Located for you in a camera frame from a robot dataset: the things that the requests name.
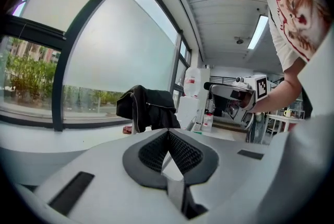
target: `smoke detector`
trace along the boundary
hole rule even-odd
[[[241,38],[239,38],[239,39],[236,41],[236,43],[237,43],[238,45],[240,45],[240,44],[244,43],[244,41],[243,41]]]
[[[236,40],[236,43],[237,43],[238,45],[241,45],[241,44],[244,43],[244,40],[249,40],[249,39],[251,39],[251,38],[234,37],[234,39]]]

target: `white t-shirt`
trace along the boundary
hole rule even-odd
[[[269,26],[283,71],[298,57],[308,62],[331,24],[324,0],[267,0]]]

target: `building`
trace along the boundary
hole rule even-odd
[[[60,52],[58,51],[19,39],[14,39],[8,50],[14,56],[23,57],[27,55],[35,61],[43,60],[47,63],[57,63],[60,56]]]

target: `black rectangular slot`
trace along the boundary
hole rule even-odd
[[[264,155],[264,154],[259,154],[258,152],[248,151],[248,150],[240,150],[238,154],[246,156],[246,157],[250,157],[253,159],[257,159],[257,160],[261,160]]]
[[[49,205],[64,216],[71,211],[74,205],[84,193],[94,175],[79,172],[58,194],[54,197]]]

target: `white cup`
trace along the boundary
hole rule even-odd
[[[284,111],[284,116],[291,117],[291,110]]]

